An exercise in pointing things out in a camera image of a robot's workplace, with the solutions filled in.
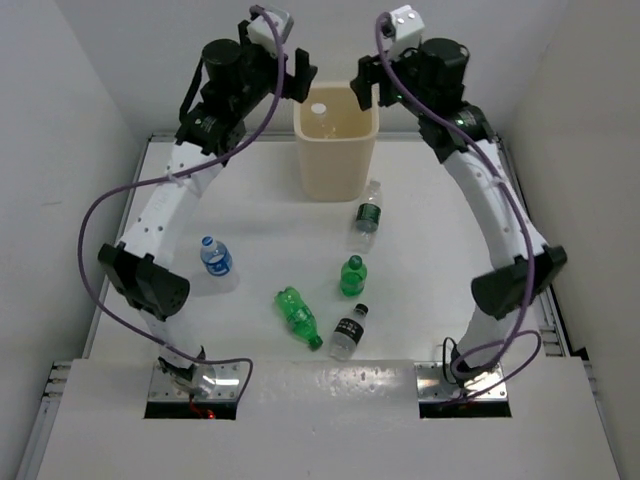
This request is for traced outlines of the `clear bottle yellow label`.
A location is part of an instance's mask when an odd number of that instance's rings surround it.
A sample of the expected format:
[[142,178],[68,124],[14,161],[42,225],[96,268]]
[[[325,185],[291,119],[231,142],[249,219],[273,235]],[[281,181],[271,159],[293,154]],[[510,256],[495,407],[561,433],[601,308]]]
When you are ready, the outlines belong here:
[[326,140],[341,139],[341,118],[335,109],[324,103],[312,103],[310,112],[313,118],[313,130],[317,138]]

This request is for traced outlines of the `green label clear bottle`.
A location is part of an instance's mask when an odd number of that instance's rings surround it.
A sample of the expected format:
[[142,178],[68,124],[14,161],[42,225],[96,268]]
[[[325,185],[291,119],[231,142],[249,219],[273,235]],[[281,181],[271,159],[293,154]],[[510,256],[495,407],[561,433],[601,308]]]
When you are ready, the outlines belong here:
[[349,247],[359,253],[368,253],[374,245],[380,227],[383,194],[381,183],[370,180],[358,202],[349,233]]

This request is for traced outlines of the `blue label water bottle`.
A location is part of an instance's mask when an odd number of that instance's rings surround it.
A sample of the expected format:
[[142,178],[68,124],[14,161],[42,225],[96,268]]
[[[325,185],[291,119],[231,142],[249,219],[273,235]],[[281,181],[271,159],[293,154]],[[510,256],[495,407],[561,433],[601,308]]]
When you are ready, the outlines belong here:
[[206,271],[214,277],[224,277],[233,268],[232,255],[227,246],[212,236],[201,240],[200,259]]

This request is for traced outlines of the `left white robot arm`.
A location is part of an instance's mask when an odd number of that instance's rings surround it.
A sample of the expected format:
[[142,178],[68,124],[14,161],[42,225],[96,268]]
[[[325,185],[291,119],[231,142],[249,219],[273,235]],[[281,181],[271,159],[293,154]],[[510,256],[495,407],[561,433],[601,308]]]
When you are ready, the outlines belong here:
[[298,103],[307,98],[317,69],[297,49],[295,71],[287,73],[284,44],[292,27],[284,11],[254,9],[239,24],[238,39],[203,48],[165,174],[134,224],[98,254],[115,290],[159,340],[162,370],[184,382],[193,381],[205,353],[182,324],[190,283],[171,272],[174,253],[204,192],[238,151],[246,117],[267,95]]

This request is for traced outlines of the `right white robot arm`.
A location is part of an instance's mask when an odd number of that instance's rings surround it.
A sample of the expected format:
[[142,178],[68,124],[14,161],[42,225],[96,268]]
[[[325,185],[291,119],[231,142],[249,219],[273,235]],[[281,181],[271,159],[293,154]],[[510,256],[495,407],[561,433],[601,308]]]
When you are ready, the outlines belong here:
[[471,282],[475,310],[451,352],[457,383],[499,363],[532,301],[567,262],[565,249],[550,245],[529,219],[484,112],[463,98],[468,60],[453,40],[424,40],[398,57],[361,58],[350,83],[361,109],[400,104],[417,118],[423,141],[460,188],[486,242],[492,269]]

